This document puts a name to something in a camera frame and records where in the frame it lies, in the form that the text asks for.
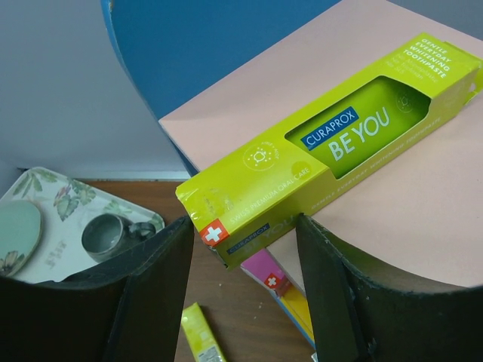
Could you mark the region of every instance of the toothpaste box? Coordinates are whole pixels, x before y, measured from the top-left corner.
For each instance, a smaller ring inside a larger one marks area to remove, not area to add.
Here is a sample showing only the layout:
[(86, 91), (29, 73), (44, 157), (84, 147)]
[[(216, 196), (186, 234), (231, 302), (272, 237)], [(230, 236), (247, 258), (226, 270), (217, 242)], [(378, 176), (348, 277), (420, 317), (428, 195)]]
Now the toothpaste box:
[(291, 282), (266, 249), (262, 249), (241, 264), (241, 269), (258, 284), (283, 296)]
[(314, 332), (307, 298), (296, 287), (291, 285), (285, 295), (275, 298), (275, 301), (294, 322), (295, 327), (302, 333), (307, 342), (315, 349)]
[(482, 78), (479, 58), (421, 33), (180, 185), (177, 197), (234, 268), (290, 231), (297, 214), (314, 214), (453, 118)]

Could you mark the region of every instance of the pink box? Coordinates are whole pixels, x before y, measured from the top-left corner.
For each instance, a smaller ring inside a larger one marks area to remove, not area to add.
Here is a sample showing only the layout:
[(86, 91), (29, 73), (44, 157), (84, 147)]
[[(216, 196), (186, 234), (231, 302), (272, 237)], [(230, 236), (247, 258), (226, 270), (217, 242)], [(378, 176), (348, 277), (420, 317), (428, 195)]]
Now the pink box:
[(262, 249), (241, 264), (241, 269), (266, 289), (283, 296), (291, 285), (272, 256)]

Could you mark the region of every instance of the gray mug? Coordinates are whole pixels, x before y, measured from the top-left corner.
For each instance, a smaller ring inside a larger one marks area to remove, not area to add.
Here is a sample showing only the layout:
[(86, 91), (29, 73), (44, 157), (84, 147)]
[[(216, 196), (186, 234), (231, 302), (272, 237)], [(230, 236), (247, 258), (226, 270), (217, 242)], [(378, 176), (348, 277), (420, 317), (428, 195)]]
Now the gray mug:
[(150, 222), (132, 222), (125, 217), (105, 213), (94, 217), (82, 232), (82, 246), (97, 262), (104, 262), (131, 249), (156, 233)]

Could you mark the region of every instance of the box window cutout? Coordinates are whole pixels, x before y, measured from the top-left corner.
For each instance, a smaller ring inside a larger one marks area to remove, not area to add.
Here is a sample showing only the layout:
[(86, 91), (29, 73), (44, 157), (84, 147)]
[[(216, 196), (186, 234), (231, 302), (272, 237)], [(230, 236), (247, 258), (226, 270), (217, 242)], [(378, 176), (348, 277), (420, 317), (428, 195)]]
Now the box window cutout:
[(327, 165), (339, 179), (422, 121), (430, 103), (418, 90), (379, 76), (285, 138)]

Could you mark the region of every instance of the tray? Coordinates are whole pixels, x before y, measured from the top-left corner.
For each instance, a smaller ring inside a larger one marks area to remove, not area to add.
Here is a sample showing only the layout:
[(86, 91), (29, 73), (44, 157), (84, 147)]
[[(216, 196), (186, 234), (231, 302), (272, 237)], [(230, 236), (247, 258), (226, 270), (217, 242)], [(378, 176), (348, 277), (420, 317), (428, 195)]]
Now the tray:
[(96, 265), (82, 248), (81, 236), (88, 222), (102, 213), (115, 213), (133, 222), (149, 221), (156, 231), (165, 227), (157, 213), (43, 167), (23, 173), (0, 198), (0, 205), (13, 200), (30, 201), (42, 212), (38, 246), (12, 276), (29, 283), (61, 281)]

